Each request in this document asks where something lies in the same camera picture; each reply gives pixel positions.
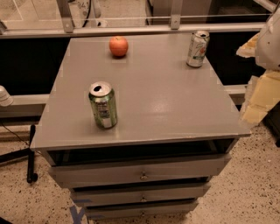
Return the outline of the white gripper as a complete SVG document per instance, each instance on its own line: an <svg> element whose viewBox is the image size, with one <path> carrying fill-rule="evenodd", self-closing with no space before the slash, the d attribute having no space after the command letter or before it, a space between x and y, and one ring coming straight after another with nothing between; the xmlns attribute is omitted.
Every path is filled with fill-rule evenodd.
<svg viewBox="0 0 280 224"><path fill-rule="evenodd" d="M280 102L280 9L269 17L260 33L238 48L236 54L243 58L255 57L255 63L266 69L260 77L251 77L241 105L240 122L252 128Z"/></svg>

